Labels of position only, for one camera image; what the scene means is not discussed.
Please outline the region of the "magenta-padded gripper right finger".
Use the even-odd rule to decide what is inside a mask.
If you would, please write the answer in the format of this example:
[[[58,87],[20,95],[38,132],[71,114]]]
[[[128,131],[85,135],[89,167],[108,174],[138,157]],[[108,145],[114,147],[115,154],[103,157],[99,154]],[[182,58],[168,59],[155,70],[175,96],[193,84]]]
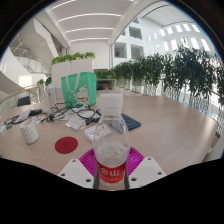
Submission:
[[[144,157],[135,148],[130,148],[126,161],[126,189],[140,188],[165,176],[166,173],[153,157]]]

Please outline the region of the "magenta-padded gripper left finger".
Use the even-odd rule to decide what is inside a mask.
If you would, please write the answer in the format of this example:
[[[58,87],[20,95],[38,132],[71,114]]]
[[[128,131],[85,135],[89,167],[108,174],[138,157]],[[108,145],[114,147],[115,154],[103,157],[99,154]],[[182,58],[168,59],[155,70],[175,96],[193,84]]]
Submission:
[[[99,176],[94,150],[90,149],[79,159],[71,159],[58,176],[81,187],[97,189]]]

